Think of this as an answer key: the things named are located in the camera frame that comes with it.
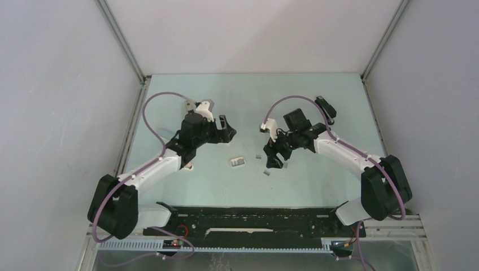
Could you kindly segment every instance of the white wall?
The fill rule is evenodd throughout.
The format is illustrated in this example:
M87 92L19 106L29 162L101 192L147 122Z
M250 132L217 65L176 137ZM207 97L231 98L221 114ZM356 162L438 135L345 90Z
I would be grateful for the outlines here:
M361 73L400 0L110 0L143 72Z
M93 0L0 5L0 270L74 270L139 82Z
M412 1L368 81L441 270L477 270L479 2Z

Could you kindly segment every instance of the small rectangular object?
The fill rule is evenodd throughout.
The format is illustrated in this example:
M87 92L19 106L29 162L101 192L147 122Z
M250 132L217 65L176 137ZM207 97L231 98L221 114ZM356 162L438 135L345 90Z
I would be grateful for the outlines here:
M231 159L229 162L230 162L230 164L231 164L231 166L232 166L233 168L239 167L240 165L245 165L245 164L246 164L246 160L245 160L245 157L244 157L244 156Z

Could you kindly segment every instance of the robotic arm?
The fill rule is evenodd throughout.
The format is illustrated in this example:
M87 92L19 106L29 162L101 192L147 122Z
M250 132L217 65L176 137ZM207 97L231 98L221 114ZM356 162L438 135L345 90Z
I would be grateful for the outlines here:
M191 108L181 123L181 129L166 144L163 156L155 157L131 173L117 177L103 176L93 196L88 220L94 221L100 205L119 183L121 187L109 198L98 220L98 226L118 239L127 237L134 229L164 227L173 208L160 204L138 205L141 195L166 175L179 171L196 156L196 149L205 143L229 143L236 130L220 115L221 129L216 128L212 114L214 102L203 100Z
M334 124L333 118L336 116L334 108L322 97L317 97L315 103L325 113L328 124ZM332 212L332 216L338 218L343 225L351 225L370 217L375 220L383 220L399 208L399 202L391 186L383 181L383 174L369 159L384 168L393 180L404 203L412 198L404 170L395 156L389 155L381 158L366 152L368 157L365 159L351 149L358 150L357 148L344 140L341 139L343 144L338 143L339 137L330 131L335 137L333 139L323 123L311 125L301 109L284 115L284 119L289 128L288 132L278 128L274 119L267 119L266 123L260 127L261 132L270 135L268 143L263 148L267 156L266 167L282 168L283 162L277 154L281 154L284 160L288 160L293 150L297 148L307 148L343 165L361 180L361 197L341 204Z

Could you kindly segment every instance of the gray wall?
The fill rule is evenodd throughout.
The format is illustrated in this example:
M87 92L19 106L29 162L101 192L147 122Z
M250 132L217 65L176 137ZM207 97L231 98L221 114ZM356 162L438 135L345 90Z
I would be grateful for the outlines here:
M416 0L368 82L441 270L477 270L479 1Z
M0 270L73 270L139 82L93 0L0 6Z

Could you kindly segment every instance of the white table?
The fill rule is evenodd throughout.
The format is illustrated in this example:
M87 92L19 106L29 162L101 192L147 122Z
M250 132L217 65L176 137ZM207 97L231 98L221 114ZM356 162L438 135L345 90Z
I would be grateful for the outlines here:
M212 99L216 117L226 115L238 133L228 144L206 144L197 150L192 171L180 170L162 179L141 203L163 201L173 206L330 207L360 195L359 180L332 160L308 150L295 150L286 169L268 169L263 146L268 135L259 132L268 109L287 95L314 100L322 95L338 112L333 130L359 148L384 155L363 84L358 74L254 74L254 75L155 75L147 98L175 91L196 101ZM301 108L312 124L322 121L317 109L304 100L290 99L271 114L283 129L282 116ZM171 137L186 114L184 100L160 96L146 111L150 125L161 136ZM127 170L160 151L161 144L140 120ZM230 159L246 158L232 168Z

